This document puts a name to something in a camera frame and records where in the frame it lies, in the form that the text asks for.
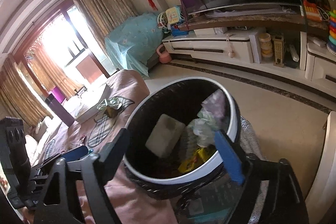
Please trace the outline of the beige sofa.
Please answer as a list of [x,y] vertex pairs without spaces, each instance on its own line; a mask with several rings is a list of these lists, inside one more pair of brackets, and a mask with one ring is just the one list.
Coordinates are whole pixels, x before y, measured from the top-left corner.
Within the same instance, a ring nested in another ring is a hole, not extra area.
[[36,126],[29,128],[25,135],[25,148],[31,166],[35,166],[43,159],[48,143],[56,135],[61,124],[59,117],[46,116],[43,120],[39,120]]

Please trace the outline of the pink tablecloth with plaid patches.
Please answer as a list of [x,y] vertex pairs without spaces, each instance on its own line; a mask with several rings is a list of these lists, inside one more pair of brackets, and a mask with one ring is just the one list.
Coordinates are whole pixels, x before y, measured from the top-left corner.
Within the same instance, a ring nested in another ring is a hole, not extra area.
[[79,161],[56,161],[34,223],[176,223],[169,201],[157,201],[126,177],[123,156],[130,142],[126,121],[149,95],[140,74],[121,70],[108,81],[114,95],[133,100],[98,150]]

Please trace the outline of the brown patterned left curtain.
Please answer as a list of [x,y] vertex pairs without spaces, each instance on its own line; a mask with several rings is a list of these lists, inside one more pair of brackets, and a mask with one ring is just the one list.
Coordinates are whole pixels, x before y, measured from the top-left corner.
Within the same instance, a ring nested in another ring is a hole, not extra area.
[[1,103],[15,118],[27,125],[35,126],[46,116],[54,114],[30,87],[12,55],[8,55],[1,66]]

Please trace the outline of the white rimmed trash bin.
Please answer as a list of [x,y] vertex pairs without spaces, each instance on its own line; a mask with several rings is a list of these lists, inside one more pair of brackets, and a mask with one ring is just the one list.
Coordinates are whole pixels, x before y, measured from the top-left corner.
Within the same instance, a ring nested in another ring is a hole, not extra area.
[[220,131],[239,144],[239,107],[228,90],[212,79],[173,81],[147,96],[132,112],[126,123],[131,141],[125,169],[127,177],[150,197],[167,200],[185,195],[227,173],[215,145],[199,147],[186,131],[201,103],[218,89],[230,105],[227,132]]

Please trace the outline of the silver plastic wrapper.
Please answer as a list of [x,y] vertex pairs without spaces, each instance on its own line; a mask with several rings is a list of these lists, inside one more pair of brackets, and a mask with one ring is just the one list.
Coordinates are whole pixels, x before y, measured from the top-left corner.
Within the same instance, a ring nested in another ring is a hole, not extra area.
[[230,124],[230,110],[226,95],[220,89],[213,92],[201,103],[197,118],[186,127],[187,133],[194,138],[199,147],[215,145],[215,133],[227,132]]

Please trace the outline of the yellow toy phone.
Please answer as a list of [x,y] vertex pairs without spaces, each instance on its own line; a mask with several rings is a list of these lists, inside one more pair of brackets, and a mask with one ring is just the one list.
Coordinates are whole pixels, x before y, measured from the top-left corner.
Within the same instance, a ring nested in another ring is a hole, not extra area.
[[178,24],[185,21],[181,6],[174,6],[165,11],[168,24]]

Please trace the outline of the pink kettlebell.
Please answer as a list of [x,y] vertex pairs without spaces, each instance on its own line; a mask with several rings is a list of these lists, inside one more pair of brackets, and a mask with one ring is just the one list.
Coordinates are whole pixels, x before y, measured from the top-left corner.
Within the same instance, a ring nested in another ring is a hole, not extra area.
[[172,61],[171,55],[166,50],[165,46],[161,44],[157,49],[156,53],[159,57],[159,62],[162,64],[167,64]]

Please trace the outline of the teal cloth covered furniture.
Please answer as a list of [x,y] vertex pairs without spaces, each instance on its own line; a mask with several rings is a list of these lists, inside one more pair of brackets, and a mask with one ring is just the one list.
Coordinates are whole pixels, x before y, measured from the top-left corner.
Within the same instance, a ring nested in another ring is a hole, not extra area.
[[163,39],[163,31],[157,26],[157,16],[144,13],[129,17],[105,37],[106,52],[115,68],[149,76],[147,62]]

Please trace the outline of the white TV cabinet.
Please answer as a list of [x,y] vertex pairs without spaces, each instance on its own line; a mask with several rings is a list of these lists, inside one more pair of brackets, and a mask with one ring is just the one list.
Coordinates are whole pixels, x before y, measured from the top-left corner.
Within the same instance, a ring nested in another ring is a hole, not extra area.
[[208,28],[189,31],[186,35],[168,36],[162,40],[171,54],[189,55],[193,59],[232,65],[235,69],[251,70],[252,73],[265,73],[293,85],[302,84],[316,92],[335,97],[335,88],[323,87],[305,77],[305,71],[299,68],[277,67],[273,61],[261,55],[259,35],[264,28],[250,30],[229,30]]

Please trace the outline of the brown patterned right curtain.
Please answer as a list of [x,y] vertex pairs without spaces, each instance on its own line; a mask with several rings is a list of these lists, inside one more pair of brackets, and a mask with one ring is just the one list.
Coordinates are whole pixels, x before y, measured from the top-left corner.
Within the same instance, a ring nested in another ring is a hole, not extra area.
[[72,0],[88,24],[99,47],[107,55],[105,37],[138,12],[131,0]]

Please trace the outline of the green snack bag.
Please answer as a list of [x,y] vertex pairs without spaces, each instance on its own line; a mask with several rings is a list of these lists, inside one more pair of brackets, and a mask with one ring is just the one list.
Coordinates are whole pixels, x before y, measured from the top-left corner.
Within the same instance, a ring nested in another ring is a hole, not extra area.
[[107,117],[115,118],[121,112],[122,101],[119,97],[112,97],[101,101],[97,110],[102,111]]

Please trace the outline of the brown patterned curtain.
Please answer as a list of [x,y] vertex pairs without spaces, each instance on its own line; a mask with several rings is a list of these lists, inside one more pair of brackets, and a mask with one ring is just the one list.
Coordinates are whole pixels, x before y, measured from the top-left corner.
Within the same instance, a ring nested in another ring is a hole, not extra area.
[[27,125],[35,126],[46,116],[54,114],[30,87],[12,55],[8,55],[1,66],[1,103],[15,118]]
[[131,0],[72,0],[88,24],[99,47],[107,55],[105,37],[138,12]]

